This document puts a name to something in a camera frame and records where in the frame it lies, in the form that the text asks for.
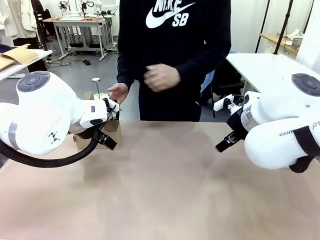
small cardboard box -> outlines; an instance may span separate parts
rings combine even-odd
[[[93,100],[94,99],[94,94],[92,92],[86,92],[85,93],[85,99],[86,100]],[[113,121],[109,120],[104,128],[102,129],[102,132],[109,137],[111,137],[117,145],[115,146],[115,149],[120,149],[121,143],[122,143],[122,132],[121,132],[121,125],[119,121]],[[73,136],[73,141],[76,143],[76,146],[78,149],[85,149],[91,139],[82,139],[77,135]],[[97,149],[108,149],[106,146],[102,144],[98,144],[96,147]]]
[[[39,55],[27,49],[28,46],[29,44],[25,44],[0,54],[0,71],[16,62],[28,64],[38,58]]]

black corrugated hose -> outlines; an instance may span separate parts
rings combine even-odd
[[[13,148],[6,145],[3,141],[0,140],[0,153],[7,157],[8,159],[14,160],[18,163],[25,164],[31,167],[36,168],[60,168],[85,158],[90,153],[95,150],[96,146],[99,143],[99,129],[93,129],[93,137],[90,144],[83,149],[81,152],[76,153],[75,155],[60,158],[60,159],[40,159],[32,156],[25,155],[21,152],[14,150]]]

gray stripe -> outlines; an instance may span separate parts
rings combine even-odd
[[[9,141],[10,143],[12,144],[12,146],[15,148],[15,149],[20,149],[17,145],[17,142],[16,142],[16,132],[17,132],[17,128],[18,128],[18,125],[14,122],[11,122],[11,125],[9,127],[9,132],[8,132],[8,137],[9,137]]]

person's right hand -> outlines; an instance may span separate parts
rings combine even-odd
[[[108,89],[111,100],[116,100],[118,104],[122,104],[128,96],[129,89],[124,83],[116,83]]]

hand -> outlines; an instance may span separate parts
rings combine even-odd
[[[179,72],[174,67],[157,64],[148,66],[147,69],[149,71],[144,74],[144,83],[156,93],[171,89],[181,81]]]
[[[116,83],[108,89],[111,100],[116,100],[118,104],[122,104],[128,96],[129,89],[124,83]]]

